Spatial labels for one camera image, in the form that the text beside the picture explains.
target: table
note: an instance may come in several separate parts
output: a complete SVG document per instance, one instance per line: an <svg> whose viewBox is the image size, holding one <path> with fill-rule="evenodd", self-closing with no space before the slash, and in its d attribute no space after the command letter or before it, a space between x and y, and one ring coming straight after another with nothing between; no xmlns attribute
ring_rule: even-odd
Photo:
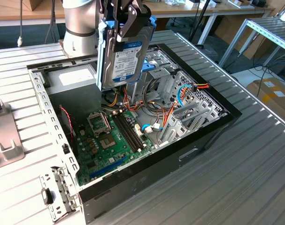
<svg viewBox="0 0 285 225"><path fill-rule="evenodd" d="M275 56L275 54L280 48L285 49L285 22L283 22L277 17L246 19L241 25L233 41L229 45L225 54L223 55L222 59L220 60L219 62L220 67L223 67L224 64L226 63L228 57L233 51L234 46L239 41L239 38L242 36L246 27L252 28L253 31L249 36L249 38L246 40L245 44L242 46L240 52L243 52L249 46L249 44L255 37L256 33L265 36L266 38L268 38L269 40L278 45L278 47L274 50L274 52L265 61L263 66L266 66L270 62L270 60Z"/></svg>
<svg viewBox="0 0 285 225"><path fill-rule="evenodd" d="M243 114L214 145L94 221L116 224L285 224L285 122L181 35L154 33ZM0 224L52 224L38 176L60 159L25 65L64 59L59 44L0 50L0 98L26 153L0 168ZM81 212L60 225L84 224Z"/></svg>
<svg viewBox="0 0 285 225"><path fill-rule="evenodd" d="M180 6L169 6L164 2L144 2L152 11L152 15L157 18L170 18L170 17L185 17L195 16L196 8L189 7L188 5L181 4ZM218 15L241 15L241 14L263 14L262 17L267 17L274 8L267 7L265 9L256 7L255 9L239 9L224 0L218 4L216 8L208 8L205 16L209 16L209 20L204 28L204 31L198 41L198 44L204 44L210 29ZM60 0L55 2L56 23L64 23L64 9ZM33 12L23 12L23 24L48 24L50 22L51 1L44 0ZM17 26L19 25L19 10L0 7L0 26Z"/></svg>

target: sticker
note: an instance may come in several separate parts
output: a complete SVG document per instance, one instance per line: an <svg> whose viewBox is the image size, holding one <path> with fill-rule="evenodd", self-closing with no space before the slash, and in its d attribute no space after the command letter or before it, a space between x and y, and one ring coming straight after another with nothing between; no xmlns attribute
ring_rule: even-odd
<svg viewBox="0 0 285 225"><path fill-rule="evenodd" d="M266 81L266 82L264 82L264 84L265 84L266 86L268 86L269 88L272 88L272 87L275 86L271 81Z"/></svg>
<svg viewBox="0 0 285 225"><path fill-rule="evenodd" d="M115 82L124 81L131 78L136 70L138 57L142 42L126 43L122 52L115 54L115 62L112 79Z"/></svg>
<svg viewBox="0 0 285 225"><path fill-rule="evenodd" d="M281 91L274 91L274 93L275 93L278 97L285 97L285 94L283 94L283 92L281 92Z"/></svg>
<svg viewBox="0 0 285 225"><path fill-rule="evenodd" d="M115 162L115 160L113 158L109 158L109 162L113 163L113 162Z"/></svg>
<svg viewBox="0 0 285 225"><path fill-rule="evenodd" d="M61 80L61 83L64 86L66 86L66 85L94 79L94 76L86 68L86 69L80 69L77 71L60 74L59 79Z"/></svg>

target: aluminum table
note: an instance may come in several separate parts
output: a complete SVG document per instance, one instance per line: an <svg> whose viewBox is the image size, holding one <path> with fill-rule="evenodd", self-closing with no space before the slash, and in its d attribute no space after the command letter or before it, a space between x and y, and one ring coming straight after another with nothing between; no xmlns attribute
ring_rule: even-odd
<svg viewBox="0 0 285 225"><path fill-rule="evenodd" d="M231 44L229 45L227 51L220 60L218 64L220 67L224 66L235 45L237 44L247 27L252 28L253 31L249 38L246 40L245 44L240 49L240 53L242 53L249 46L249 44L254 39L257 33L265 36L266 38L278 45L274 52L265 61L265 63L263 64L264 66L266 66L270 62L270 60L275 56L275 54L280 48L285 49L285 22L281 21L277 17L245 19L237 34L235 35L234 39L232 40Z"/></svg>
<svg viewBox="0 0 285 225"><path fill-rule="evenodd" d="M156 32L243 115L193 161L93 225L285 224L285 122L181 35ZM59 44L0 50L0 98L14 113L26 153L0 168L0 224L52 224L38 176L60 163L25 65L64 59ZM84 223L81 212L60 225Z"/></svg>

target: expansion slot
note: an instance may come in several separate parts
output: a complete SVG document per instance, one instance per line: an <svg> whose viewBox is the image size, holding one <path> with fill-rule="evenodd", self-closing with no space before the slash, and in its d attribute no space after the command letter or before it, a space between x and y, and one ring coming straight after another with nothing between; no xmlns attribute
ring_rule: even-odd
<svg viewBox="0 0 285 225"><path fill-rule="evenodd" d="M144 148L141 140L139 140L139 138L136 136L135 132L132 130L132 128L130 127L127 120L122 114L113 115L112 119L134 153L137 152L139 149L142 150Z"/></svg>
<svg viewBox="0 0 285 225"><path fill-rule="evenodd" d="M116 162L114 162L114 163L112 163L112 164L110 164L110 165L108 165L108 166L98 170L98 171L95 171L95 172L91 173L89 175L89 178L92 179L94 177L97 177L97 176L99 176L99 175L101 175L103 173L108 172L109 170L113 169L114 167L117 167L117 166L121 165L126 158L127 158L127 156L121 158L120 160L118 160L118 161L116 161Z"/></svg>

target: white cable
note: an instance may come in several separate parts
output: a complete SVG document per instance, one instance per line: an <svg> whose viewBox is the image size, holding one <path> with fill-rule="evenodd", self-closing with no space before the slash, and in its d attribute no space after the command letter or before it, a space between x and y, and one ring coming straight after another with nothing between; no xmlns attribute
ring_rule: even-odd
<svg viewBox="0 0 285 225"><path fill-rule="evenodd" d="M19 39L17 40L17 46L21 47L22 46L22 37L19 36Z"/></svg>
<svg viewBox="0 0 285 225"><path fill-rule="evenodd" d="M17 46L22 46L22 0L20 0L20 36L17 40Z"/></svg>

